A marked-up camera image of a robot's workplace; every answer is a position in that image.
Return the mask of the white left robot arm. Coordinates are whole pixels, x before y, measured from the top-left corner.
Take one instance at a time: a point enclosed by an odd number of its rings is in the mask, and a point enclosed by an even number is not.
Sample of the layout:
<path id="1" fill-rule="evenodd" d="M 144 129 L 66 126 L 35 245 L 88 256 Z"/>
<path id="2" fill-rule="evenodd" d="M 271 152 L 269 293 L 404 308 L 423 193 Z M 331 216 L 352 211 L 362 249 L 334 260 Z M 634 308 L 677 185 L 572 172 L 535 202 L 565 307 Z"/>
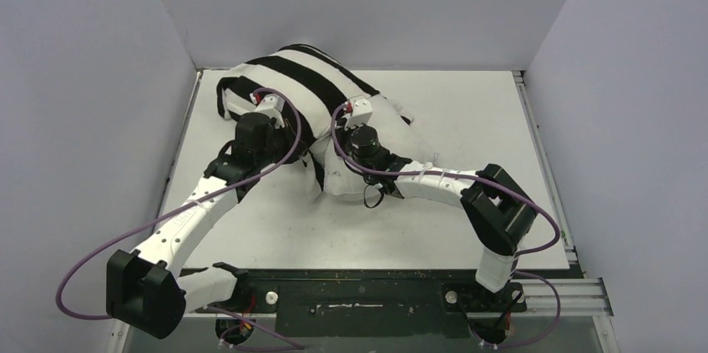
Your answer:
<path id="1" fill-rule="evenodd" d="M 215 224 L 278 166 L 295 155 L 301 141 L 293 124 L 277 114 L 247 113 L 235 137 L 207 165 L 192 194 L 160 221 L 161 226 L 130 252 L 117 250 L 106 270 L 106 311 L 158 339 L 170 335 L 183 316 L 221 303 L 238 311 L 250 289 L 243 270 L 223 262 L 182 273 L 186 261 Z"/>

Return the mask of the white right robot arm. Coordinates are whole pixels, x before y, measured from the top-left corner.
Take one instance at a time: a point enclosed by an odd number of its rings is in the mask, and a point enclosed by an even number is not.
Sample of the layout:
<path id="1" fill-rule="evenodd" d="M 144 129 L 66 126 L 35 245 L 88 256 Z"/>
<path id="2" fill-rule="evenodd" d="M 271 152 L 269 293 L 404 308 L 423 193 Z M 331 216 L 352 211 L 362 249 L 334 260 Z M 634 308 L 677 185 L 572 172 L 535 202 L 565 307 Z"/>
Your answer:
<path id="1" fill-rule="evenodd" d="M 500 166 L 457 171 L 396 155 L 368 125 L 331 131 L 336 152 L 381 195 L 427 199 L 461 209 L 483 245 L 473 285 L 474 302 L 485 310 L 502 303 L 516 267 L 519 246 L 539 207 Z"/>

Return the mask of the white pillow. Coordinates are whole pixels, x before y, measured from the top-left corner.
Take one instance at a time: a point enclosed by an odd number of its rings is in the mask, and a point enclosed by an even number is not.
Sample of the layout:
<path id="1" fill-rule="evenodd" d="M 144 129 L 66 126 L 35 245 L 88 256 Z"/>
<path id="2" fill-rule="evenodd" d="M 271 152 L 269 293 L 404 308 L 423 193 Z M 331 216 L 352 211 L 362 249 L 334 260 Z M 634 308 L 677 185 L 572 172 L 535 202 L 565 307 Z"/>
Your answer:
<path id="1" fill-rule="evenodd" d="M 326 193 L 343 201 L 372 197 L 376 192 L 365 188 L 378 184 L 377 177 L 357 171 L 336 152 L 330 135 L 331 112 L 325 104 L 311 95 L 296 106 L 304 114 L 303 124 L 309 125 L 314 135 L 302 135 L 309 147 L 304 158 L 307 195 L 314 199 Z M 400 171 L 411 161 L 422 163 L 435 158 L 432 148 L 406 123 L 407 117 L 398 106 L 381 95 L 370 97 L 367 106 L 372 108 L 372 116 L 366 124 L 336 131 L 336 140 L 352 161 L 378 171 Z"/>

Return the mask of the black white striped pillowcase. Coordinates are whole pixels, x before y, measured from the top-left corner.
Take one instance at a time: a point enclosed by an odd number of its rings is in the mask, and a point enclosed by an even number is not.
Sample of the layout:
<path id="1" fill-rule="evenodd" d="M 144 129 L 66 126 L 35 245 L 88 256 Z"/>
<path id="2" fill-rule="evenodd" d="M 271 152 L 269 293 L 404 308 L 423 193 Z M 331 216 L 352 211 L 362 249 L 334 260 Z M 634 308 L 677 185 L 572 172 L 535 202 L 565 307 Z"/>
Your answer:
<path id="1" fill-rule="evenodd" d="M 297 43 L 227 71 L 216 86 L 217 113 L 240 119 L 255 109 L 250 96 L 258 88 L 274 89 L 293 103 L 301 116 L 301 140 L 309 147 L 326 142 L 337 107 L 350 98 L 379 94 L 330 55 Z"/>

